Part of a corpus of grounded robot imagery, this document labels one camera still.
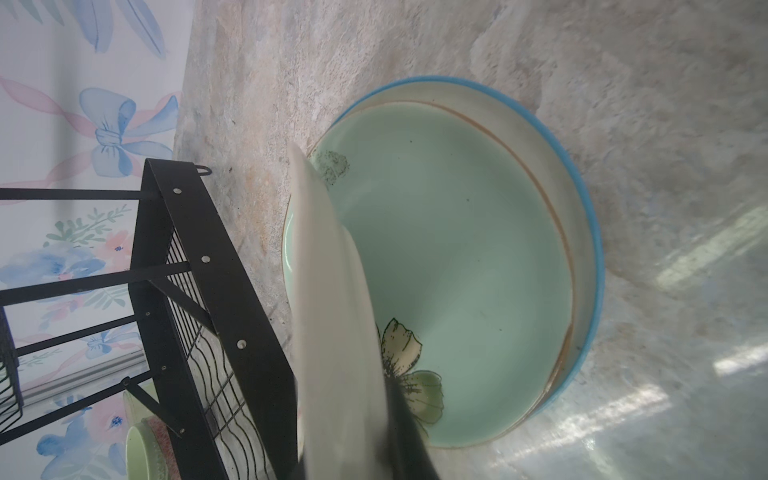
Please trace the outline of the red white patterned bowl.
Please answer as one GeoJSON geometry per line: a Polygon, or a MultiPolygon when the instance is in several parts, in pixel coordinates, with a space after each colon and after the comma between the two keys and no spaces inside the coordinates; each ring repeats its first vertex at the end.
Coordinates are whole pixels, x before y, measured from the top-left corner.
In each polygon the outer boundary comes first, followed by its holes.
{"type": "Polygon", "coordinates": [[[171,443],[171,438],[166,425],[157,416],[151,416],[147,418],[146,422],[151,428],[153,435],[155,436],[155,439],[160,447],[168,470],[169,478],[171,480],[180,480],[181,474],[179,472],[177,460],[171,443]]]}

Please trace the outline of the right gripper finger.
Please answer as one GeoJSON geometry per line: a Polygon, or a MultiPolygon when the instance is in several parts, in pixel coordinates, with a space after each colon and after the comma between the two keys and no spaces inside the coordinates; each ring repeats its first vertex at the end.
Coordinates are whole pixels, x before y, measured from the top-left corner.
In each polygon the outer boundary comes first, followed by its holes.
{"type": "Polygon", "coordinates": [[[396,379],[385,378],[389,423],[388,452],[393,478],[398,480],[438,480],[416,421],[396,379]]]}

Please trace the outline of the green glass cup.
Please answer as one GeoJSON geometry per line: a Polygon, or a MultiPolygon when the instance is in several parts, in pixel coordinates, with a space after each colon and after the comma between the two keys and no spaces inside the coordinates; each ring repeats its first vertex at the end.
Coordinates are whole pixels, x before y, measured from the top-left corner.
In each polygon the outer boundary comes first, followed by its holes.
{"type": "MultiPolygon", "coordinates": [[[[148,386],[141,387],[148,395],[150,395],[155,401],[158,400],[156,389],[154,384],[150,383],[148,386]]],[[[152,411],[145,407],[138,399],[136,399],[129,391],[123,391],[123,403],[125,408],[126,419],[129,427],[141,422],[144,419],[154,416],[152,411]]]]}

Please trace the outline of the white floral plate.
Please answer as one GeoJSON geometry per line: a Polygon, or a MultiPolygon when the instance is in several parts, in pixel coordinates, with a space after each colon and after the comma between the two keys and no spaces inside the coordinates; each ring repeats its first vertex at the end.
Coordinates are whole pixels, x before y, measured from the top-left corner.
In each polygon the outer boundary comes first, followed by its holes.
{"type": "Polygon", "coordinates": [[[530,410],[546,409],[574,381],[596,336],[605,293],[600,225],[587,186],[567,150],[533,113],[513,98],[468,79],[427,75],[400,79],[370,91],[330,124],[391,101],[425,101],[454,110],[508,148],[552,210],[569,254],[573,286],[571,342],[551,385],[530,410]]]}

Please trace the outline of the cream patterned plate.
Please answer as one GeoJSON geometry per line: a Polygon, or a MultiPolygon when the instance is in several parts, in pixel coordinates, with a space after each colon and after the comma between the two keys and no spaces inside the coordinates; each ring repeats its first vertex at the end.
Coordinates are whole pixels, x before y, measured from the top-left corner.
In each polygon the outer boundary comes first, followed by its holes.
{"type": "Polygon", "coordinates": [[[379,337],[356,245],[295,144],[284,242],[309,479],[389,479],[379,337]]]}

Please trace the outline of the pale green plate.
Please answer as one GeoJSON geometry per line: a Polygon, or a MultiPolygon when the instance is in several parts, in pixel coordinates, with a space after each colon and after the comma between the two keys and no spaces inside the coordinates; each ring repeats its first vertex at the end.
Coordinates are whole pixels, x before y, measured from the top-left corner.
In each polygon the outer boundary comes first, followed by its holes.
{"type": "Polygon", "coordinates": [[[569,335],[572,272],[528,173],[446,107],[391,101],[331,127],[311,154],[360,256],[384,380],[434,447],[522,421],[569,335]]]}

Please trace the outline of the light green ceramic bowl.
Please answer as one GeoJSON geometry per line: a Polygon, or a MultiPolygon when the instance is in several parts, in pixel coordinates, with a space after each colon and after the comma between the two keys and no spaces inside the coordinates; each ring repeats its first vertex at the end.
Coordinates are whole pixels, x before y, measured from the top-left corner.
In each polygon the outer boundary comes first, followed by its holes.
{"type": "Polygon", "coordinates": [[[169,470],[161,447],[146,420],[130,427],[125,444],[128,480],[168,480],[169,470]]]}

